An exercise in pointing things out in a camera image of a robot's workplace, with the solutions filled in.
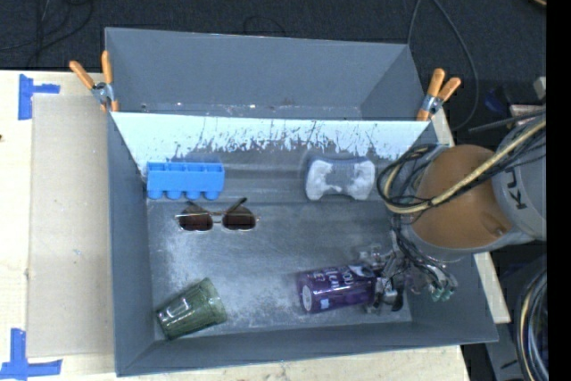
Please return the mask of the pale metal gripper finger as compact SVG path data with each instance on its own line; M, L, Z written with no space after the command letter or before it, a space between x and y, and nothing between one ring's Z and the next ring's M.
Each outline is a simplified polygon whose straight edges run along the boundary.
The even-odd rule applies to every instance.
M394 288L383 288L376 292L373 302L364 307L366 313L380 312L387 308L389 311L399 310L399 290Z
M358 262L371 271L383 271L386 265L386 255L374 251L360 251Z

